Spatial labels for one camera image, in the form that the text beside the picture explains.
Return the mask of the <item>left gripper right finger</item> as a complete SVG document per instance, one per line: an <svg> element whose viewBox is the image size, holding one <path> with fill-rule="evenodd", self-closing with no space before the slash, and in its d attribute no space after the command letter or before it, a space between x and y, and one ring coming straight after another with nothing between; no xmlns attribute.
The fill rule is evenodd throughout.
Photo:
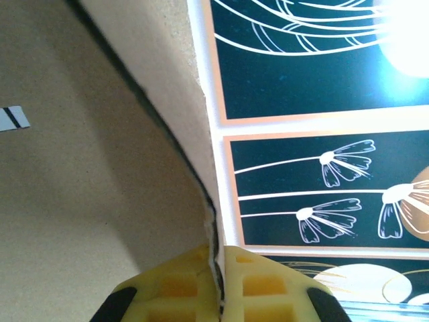
<svg viewBox="0 0 429 322"><path fill-rule="evenodd" d="M221 321L350 321L327 286L279 262L237 246L224 247Z"/></svg>

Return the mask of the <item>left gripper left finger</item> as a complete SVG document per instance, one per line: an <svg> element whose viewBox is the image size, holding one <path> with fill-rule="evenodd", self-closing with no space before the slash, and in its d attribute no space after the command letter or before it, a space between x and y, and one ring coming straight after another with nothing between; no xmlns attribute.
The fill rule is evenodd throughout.
<svg viewBox="0 0 429 322"><path fill-rule="evenodd" d="M203 244L118 284L92 320L218 321L208 255Z"/></svg>

